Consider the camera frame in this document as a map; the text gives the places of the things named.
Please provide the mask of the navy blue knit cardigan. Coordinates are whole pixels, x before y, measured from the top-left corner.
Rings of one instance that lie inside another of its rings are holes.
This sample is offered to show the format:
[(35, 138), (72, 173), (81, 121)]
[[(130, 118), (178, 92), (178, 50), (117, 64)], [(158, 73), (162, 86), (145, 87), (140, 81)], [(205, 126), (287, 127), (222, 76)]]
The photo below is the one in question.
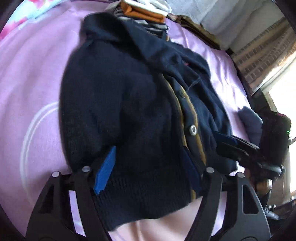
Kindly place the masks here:
[(86, 40), (62, 80), (61, 132), (74, 172), (86, 165), (98, 171), (116, 147), (114, 168), (95, 198), (107, 230), (192, 201), (182, 148), (200, 175), (207, 167), (225, 175), (237, 169), (216, 152), (214, 132), (232, 132), (202, 56), (109, 13), (88, 15), (83, 31)]

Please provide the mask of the grey fleece garment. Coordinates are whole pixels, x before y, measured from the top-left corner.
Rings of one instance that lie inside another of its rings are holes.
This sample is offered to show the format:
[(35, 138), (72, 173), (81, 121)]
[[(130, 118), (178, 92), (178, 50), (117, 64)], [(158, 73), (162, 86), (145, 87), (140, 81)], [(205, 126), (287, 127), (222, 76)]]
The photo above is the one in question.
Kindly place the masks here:
[(259, 146), (263, 124), (261, 117), (246, 106), (238, 111), (238, 116), (245, 127), (250, 142)]

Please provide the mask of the brown checked curtain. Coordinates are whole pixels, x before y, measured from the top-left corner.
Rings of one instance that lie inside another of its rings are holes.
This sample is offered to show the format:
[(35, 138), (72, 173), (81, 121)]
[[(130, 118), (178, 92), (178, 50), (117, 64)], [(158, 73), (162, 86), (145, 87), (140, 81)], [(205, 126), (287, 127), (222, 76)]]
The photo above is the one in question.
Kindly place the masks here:
[(281, 67), (295, 52), (295, 31), (286, 18), (260, 33), (231, 58), (253, 95), (273, 70)]

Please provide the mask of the brown folded bedding stack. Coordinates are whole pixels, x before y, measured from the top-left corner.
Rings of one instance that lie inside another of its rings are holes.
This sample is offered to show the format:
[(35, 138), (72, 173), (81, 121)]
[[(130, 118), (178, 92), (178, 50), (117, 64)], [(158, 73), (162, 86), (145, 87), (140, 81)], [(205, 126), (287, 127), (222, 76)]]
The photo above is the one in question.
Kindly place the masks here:
[(193, 33), (211, 48), (221, 50), (219, 40), (214, 35), (205, 30), (202, 25), (193, 22), (188, 16), (168, 14), (167, 18), (178, 23), (183, 28)]

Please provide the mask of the white lace cover cloth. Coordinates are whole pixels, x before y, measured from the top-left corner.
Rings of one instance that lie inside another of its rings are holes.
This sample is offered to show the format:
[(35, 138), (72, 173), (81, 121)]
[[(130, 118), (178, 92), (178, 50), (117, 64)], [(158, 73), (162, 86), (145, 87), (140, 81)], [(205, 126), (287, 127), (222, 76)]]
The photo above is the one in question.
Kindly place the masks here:
[(284, 17), (273, 1), (168, 1), (172, 14), (188, 16), (234, 52)]

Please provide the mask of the black white striped garment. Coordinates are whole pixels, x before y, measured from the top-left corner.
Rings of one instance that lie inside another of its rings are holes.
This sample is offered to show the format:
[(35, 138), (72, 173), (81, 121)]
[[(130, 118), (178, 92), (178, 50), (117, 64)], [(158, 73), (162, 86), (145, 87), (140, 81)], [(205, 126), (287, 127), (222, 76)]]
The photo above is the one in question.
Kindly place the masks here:
[(123, 13), (123, 10), (119, 5), (107, 11), (112, 13), (122, 21), (132, 21), (134, 23), (142, 25), (147, 32), (157, 36), (158, 38), (161, 38), (166, 41), (169, 40), (169, 36), (168, 36), (169, 27), (165, 23), (156, 23), (150, 20), (144, 20), (141, 18), (133, 17), (133, 16), (127, 16)]

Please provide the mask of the white folded garment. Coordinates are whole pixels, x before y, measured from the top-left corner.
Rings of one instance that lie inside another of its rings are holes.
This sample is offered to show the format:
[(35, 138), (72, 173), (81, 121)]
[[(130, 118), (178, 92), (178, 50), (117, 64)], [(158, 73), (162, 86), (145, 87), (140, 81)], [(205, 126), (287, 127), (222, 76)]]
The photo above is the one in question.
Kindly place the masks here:
[(130, 6), (145, 9), (147, 11), (160, 14), (163, 16), (167, 16), (169, 13), (171, 13), (171, 6), (166, 1), (162, 0), (123, 0), (122, 2)]

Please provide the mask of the purple printed bed sheet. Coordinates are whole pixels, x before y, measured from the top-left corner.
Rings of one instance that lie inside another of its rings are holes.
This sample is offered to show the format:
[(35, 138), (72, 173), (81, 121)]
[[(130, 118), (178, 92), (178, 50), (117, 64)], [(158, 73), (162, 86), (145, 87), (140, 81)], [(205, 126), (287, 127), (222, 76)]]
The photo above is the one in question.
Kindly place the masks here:
[[(60, 85), (72, 52), (80, 45), (84, 17), (107, 3), (66, 1), (1, 41), (1, 206), (25, 235), (36, 200), (50, 174), (69, 173), (58, 121)], [(234, 64), (179, 24), (166, 19), (170, 39), (203, 56), (211, 82), (227, 111), (233, 135), (249, 140), (237, 112), (250, 108)], [(122, 225), (113, 240), (184, 240), (201, 198), (157, 220)]]

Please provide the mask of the orange folded garment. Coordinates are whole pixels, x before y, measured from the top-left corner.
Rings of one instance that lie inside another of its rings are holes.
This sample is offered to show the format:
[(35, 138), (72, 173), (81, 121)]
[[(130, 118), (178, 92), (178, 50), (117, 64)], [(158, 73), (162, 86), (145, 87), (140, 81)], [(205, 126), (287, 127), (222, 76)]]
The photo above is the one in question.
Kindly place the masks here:
[(120, 3), (120, 7), (126, 16), (149, 20), (156, 23), (165, 22), (166, 17), (164, 15), (154, 13), (152, 11), (148, 11), (137, 6), (131, 6), (123, 1)]

